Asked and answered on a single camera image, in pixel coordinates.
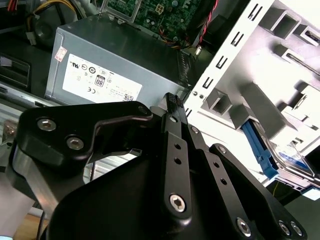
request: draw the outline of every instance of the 80 plus logo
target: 80 plus logo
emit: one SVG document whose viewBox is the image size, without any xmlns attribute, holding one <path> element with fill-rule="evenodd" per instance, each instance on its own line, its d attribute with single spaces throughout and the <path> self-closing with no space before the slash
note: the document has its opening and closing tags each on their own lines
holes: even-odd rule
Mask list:
<svg viewBox="0 0 320 240">
<path fill-rule="evenodd" d="M 105 80 L 106 79 L 103 76 L 97 75 L 94 84 L 99 87 L 103 87 Z"/>
</svg>

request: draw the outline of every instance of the red wire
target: red wire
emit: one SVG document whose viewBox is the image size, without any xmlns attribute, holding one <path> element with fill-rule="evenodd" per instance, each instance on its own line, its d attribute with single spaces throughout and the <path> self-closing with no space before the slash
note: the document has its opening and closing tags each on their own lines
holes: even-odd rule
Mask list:
<svg viewBox="0 0 320 240">
<path fill-rule="evenodd" d="M 16 0 L 12 0 L 12 4 L 10 6 L 10 12 L 14 12 L 16 9 Z"/>
<path fill-rule="evenodd" d="M 211 12 L 209 13 L 208 18 L 207 18 L 206 21 L 205 21 L 205 24 L 204 24 L 204 26 L 203 26 L 203 31 L 202 31 L 201 36 L 200 36 L 200 39 L 199 39 L 199 44 L 202 42 L 202 40 L 203 40 L 203 38 L 204 38 L 204 35 L 205 35 L 205 33 L 206 33 L 206 31 L 207 31 L 207 28 L 208 28 L 208 25 L 209 25 L 209 23 L 210 23 L 210 21 L 211 21 L 212 14 L 213 14 L 213 12 L 216 10 L 216 8 L 217 8 L 217 6 L 218 6 L 218 2 L 219 2 L 219 0 L 215 0 L 215 4 L 214 4 L 214 6 L 213 6 L 213 9 L 212 9 Z"/>
</svg>

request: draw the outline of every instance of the silver screw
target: silver screw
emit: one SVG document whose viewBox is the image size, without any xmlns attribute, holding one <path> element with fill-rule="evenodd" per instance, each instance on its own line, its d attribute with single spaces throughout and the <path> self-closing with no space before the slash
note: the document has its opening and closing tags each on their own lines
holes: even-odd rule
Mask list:
<svg viewBox="0 0 320 240">
<path fill-rule="evenodd" d="M 66 144 L 70 149 L 73 149 L 73 150 L 80 150 L 85 146 L 84 142 L 81 139 L 74 136 L 68 138 L 66 141 Z"/>
<path fill-rule="evenodd" d="M 290 235 L 289 229 L 282 221 L 279 221 L 279 226 L 285 234 L 287 234 L 288 236 Z"/>
<path fill-rule="evenodd" d="M 186 209 L 185 201 L 179 195 L 172 194 L 170 196 L 171 206 L 179 213 L 182 213 Z"/>
<path fill-rule="evenodd" d="M 198 134 L 198 133 L 199 133 L 199 130 L 198 130 L 195 126 L 192 126 L 192 127 L 191 127 L 191 130 L 192 130 L 192 132 L 194 132 L 195 134 Z"/>
<path fill-rule="evenodd" d="M 178 122 L 178 120 L 173 116 L 170 116 L 169 119 L 174 123 Z"/>
<path fill-rule="evenodd" d="M 293 227 L 293 229 L 295 230 L 295 232 L 299 235 L 302 236 L 302 231 L 301 229 L 292 221 L 291 222 L 291 226 Z"/>
<path fill-rule="evenodd" d="M 37 122 L 38 127 L 43 130 L 43 131 L 47 131 L 47 132 L 51 132 L 53 130 L 56 129 L 57 125 L 54 121 L 50 120 L 50 119 L 40 119 Z"/>
<path fill-rule="evenodd" d="M 221 150 L 221 152 L 223 152 L 224 154 L 227 152 L 226 149 L 223 146 L 219 146 L 219 149 Z"/>
<path fill-rule="evenodd" d="M 238 225 L 238 228 L 243 233 L 243 235 L 245 235 L 246 237 L 251 236 L 251 230 L 250 230 L 248 224 L 243 219 L 238 217 L 236 219 L 236 224 Z"/>
</svg>

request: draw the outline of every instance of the sticker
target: sticker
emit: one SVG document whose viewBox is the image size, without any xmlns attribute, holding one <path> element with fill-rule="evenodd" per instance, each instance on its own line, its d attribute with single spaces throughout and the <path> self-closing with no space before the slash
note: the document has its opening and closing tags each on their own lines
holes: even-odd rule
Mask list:
<svg viewBox="0 0 320 240">
<path fill-rule="evenodd" d="M 63 46 L 60 46 L 58 51 L 56 52 L 56 55 L 54 56 L 55 59 L 57 59 L 60 63 L 64 59 L 65 55 L 67 53 L 67 49 L 65 49 Z"/>
<path fill-rule="evenodd" d="M 62 89 L 94 103 L 135 101 L 142 85 L 73 54 Z"/>
</svg>

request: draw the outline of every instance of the gray metal panel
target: gray metal panel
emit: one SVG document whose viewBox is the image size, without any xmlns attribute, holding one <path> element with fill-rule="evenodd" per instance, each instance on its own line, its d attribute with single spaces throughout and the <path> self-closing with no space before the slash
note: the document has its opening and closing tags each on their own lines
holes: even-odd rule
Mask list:
<svg viewBox="0 0 320 240">
<path fill-rule="evenodd" d="M 62 62 L 54 58 L 60 46 L 67 49 Z M 179 78 L 176 50 L 106 15 L 95 15 L 57 29 L 46 95 L 59 103 L 91 103 L 62 89 L 69 54 L 142 84 L 137 101 L 148 107 L 167 92 L 188 91 Z"/>
<path fill-rule="evenodd" d="M 134 159 L 136 156 L 132 154 L 126 154 L 122 156 L 108 156 L 102 160 L 96 161 L 96 167 L 94 172 L 94 178 L 99 178 L 102 175 L 110 172 L 111 170 L 121 166 L 122 164 L 127 163 L 128 161 Z M 88 164 L 85 167 L 83 179 L 86 183 L 89 182 L 90 174 L 91 174 L 91 164 Z"/>
</svg>

